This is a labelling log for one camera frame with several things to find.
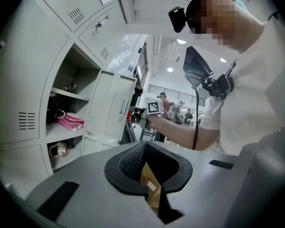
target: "electrical cable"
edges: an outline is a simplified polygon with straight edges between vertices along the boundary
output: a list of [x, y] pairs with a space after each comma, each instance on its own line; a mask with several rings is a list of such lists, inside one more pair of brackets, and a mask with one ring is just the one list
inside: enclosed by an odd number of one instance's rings
[[196, 127], [195, 127], [195, 134], [193, 139], [193, 147], [192, 149], [195, 150], [196, 142], [198, 140], [198, 134], [199, 134], [199, 104], [200, 104], [200, 96], [198, 93], [198, 90], [194, 88], [195, 94], [196, 94]]
[[63, 110], [61, 110], [61, 109], [59, 109], [59, 108], [57, 108], [57, 109], [63, 112], [63, 116], [60, 116], [60, 117], [56, 117], [56, 118], [57, 118], [57, 119], [61, 119], [61, 118], [64, 118], [64, 117], [65, 117], [65, 115], [66, 115], [65, 111], [63, 111]]

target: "ceiling light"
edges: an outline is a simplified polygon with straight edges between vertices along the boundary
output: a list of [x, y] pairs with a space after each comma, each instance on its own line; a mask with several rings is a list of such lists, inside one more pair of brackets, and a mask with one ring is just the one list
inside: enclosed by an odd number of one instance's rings
[[187, 43], [185, 40], [181, 40], [181, 39], [177, 39], [177, 42], [180, 43], [181, 45], [184, 45]]

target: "cardboard box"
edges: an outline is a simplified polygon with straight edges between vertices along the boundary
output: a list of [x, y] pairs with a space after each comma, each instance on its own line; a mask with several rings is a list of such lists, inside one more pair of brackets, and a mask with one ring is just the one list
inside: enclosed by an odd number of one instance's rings
[[147, 203], [155, 212], [155, 214], [158, 215], [162, 187], [154, 176], [148, 163], [145, 163], [142, 169], [140, 184], [145, 187], [148, 187]]

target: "locker handle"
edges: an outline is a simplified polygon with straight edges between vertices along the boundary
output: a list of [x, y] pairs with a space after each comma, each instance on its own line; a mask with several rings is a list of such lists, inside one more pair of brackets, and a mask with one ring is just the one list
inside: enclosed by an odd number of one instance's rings
[[109, 19], [109, 15], [106, 15], [103, 19], [99, 20], [98, 23], [95, 25], [95, 29], [97, 29], [98, 27], [102, 27], [106, 19]]
[[119, 113], [125, 114], [125, 112], [127, 110], [128, 103], [129, 103], [129, 101], [127, 99], [123, 99], [122, 107], [120, 108]]

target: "cabinet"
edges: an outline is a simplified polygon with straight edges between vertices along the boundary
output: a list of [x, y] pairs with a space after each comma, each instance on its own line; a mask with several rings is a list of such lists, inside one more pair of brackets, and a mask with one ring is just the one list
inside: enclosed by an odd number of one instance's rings
[[44, 0], [74, 33], [103, 6], [100, 0]]
[[118, 146], [116, 141], [108, 142], [106, 139], [87, 135], [84, 138], [84, 155], [104, 151]]
[[[58, 108], [78, 114], [85, 120], [85, 125], [76, 132], [55, 120], [46, 125], [47, 148], [70, 138], [76, 142], [66, 157], [50, 158], [49, 168], [56, 171], [82, 155], [117, 146], [124, 131], [136, 79], [97, 69], [75, 45], [51, 72], [56, 72], [56, 77], [48, 84], [55, 93], [52, 98]], [[71, 86], [73, 90], [62, 90], [65, 86]]]
[[121, 140], [136, 79], [101, 71], [88, 107], [85, 129]]
[[26, 198], [47, 177], [40, 145], [0, 151], [0, 181], [12, 184], [21, 197]]
[[92, 22], [79, 39], [107, 67], [116, 52], [124, 51], [120, 48], [125, 35], [124, 22], [115, 6]]
[[1, 38], [0, 143], [39, 138], [43, 89], [68, 37], [34, 0], [23, 0]]

